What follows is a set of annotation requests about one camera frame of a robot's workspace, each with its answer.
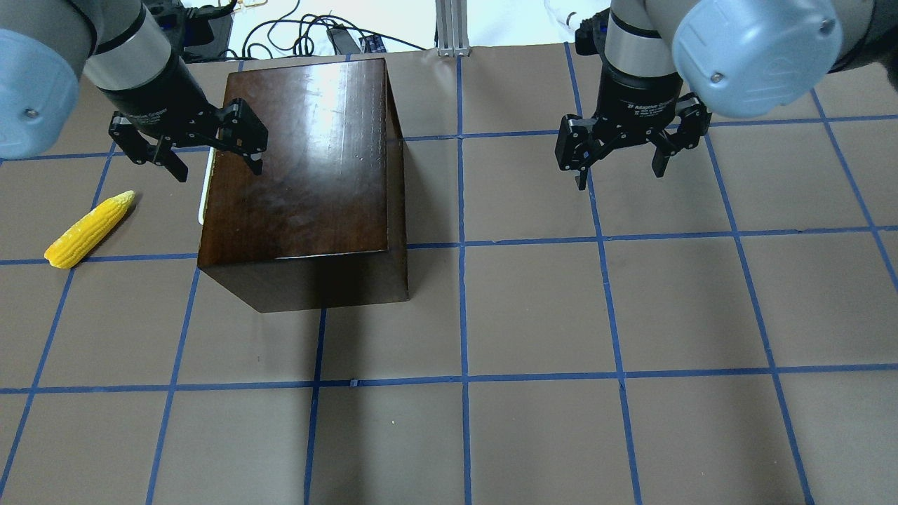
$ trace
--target wooden box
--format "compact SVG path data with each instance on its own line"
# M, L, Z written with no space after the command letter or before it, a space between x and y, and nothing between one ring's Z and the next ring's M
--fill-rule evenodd
M409 299L402 134L382 59L231 74L262 175L218 152L198 266L259 312Z

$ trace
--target screw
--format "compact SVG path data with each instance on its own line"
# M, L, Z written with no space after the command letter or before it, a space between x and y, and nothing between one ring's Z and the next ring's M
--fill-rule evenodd
M836 20L833 18L826 18L820 23L820 32L823 35L829 35L836 27Z

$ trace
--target white floor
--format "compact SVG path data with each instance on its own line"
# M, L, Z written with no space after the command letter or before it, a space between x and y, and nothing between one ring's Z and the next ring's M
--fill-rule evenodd
M182 0L186 6L209 4L211 0ZM246 0L247 4L260 0ZM576 28L580 20L605 9L611 0L474 0L468 3L468 37L472 46L525 46L551 44L574 39L574 31L565 22L570 16L570 26ZM266 4L243 8L234 15L231 33L231 49L238 54L247 34L261 22L277 19L288 13L294 0L268 0ZM391 35L407 40L423 48L434 47L436 28L436 3L428 0L302 0L300 8L289 19L300 19L303 14L331 13L352 21L359 28ZM251 42L264 43L275 56L287 56L289 51L279 51L266 39L268 27L256 31ZM332 55L333 48L327 40L324 28L312 30L316 55ZM289 46L297 38L296 28L279 25L272 39L281 47ZM388 51L410 50L398 42L386 40ZM254 49L255 58L267 58L263 49Z

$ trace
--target gray floor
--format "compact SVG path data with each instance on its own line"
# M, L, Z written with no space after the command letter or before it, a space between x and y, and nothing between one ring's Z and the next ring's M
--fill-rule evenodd
M553 130L594 107L598 58L387 61L404 304L255 313L195 268L206 154L185 184L130 164L90 85L48 155L0 166L3 505L895 503L881 67L716 118L662 180L651 148L614 153L578 192ZM193 71L220 101L238 68ZM41 259L124 190L87 262Z

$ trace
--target yellow corn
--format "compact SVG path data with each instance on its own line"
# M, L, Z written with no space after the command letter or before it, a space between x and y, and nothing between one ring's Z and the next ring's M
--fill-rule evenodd
M134 192L125 191L102 202L66 230L44 253L58 269L70 269L100 243L125 216L134 201Z

